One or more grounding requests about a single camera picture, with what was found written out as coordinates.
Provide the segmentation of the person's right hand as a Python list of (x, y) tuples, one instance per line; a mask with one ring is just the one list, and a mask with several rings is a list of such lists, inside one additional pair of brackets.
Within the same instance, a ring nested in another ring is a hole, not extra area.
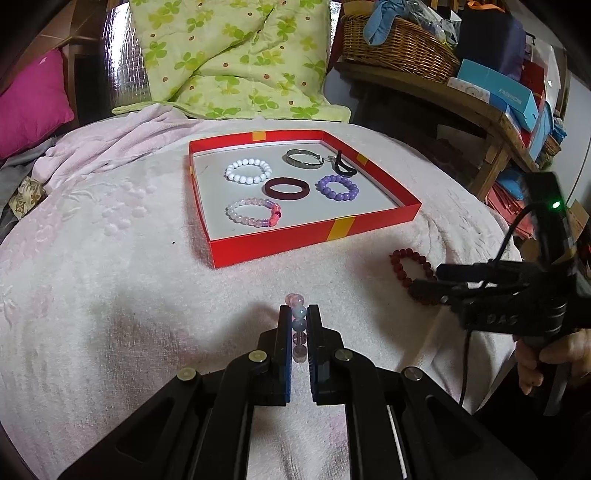
[(521, 337), (514, 336), (515, 358), (518, 365), (519, 387), (529, 395), (535, 387), (544, 381), (538, 365), (568, 364), (571, 366), (571, 378), (574, 384), (581, 384), (590, 379), (591, 335), (589, 329), (579, 330), (557, 340), (536, 353)]

